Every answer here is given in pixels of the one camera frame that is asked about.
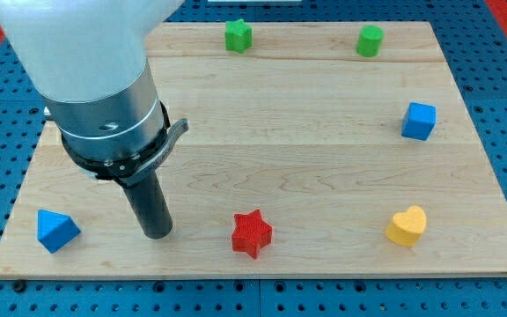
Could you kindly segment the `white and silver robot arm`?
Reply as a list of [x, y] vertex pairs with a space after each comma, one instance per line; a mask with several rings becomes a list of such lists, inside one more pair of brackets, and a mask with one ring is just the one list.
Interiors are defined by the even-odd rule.
[[0, 0], [0, 25], [68, 151], [119, 161], [165, 135], [145, 38], [183, 0]]

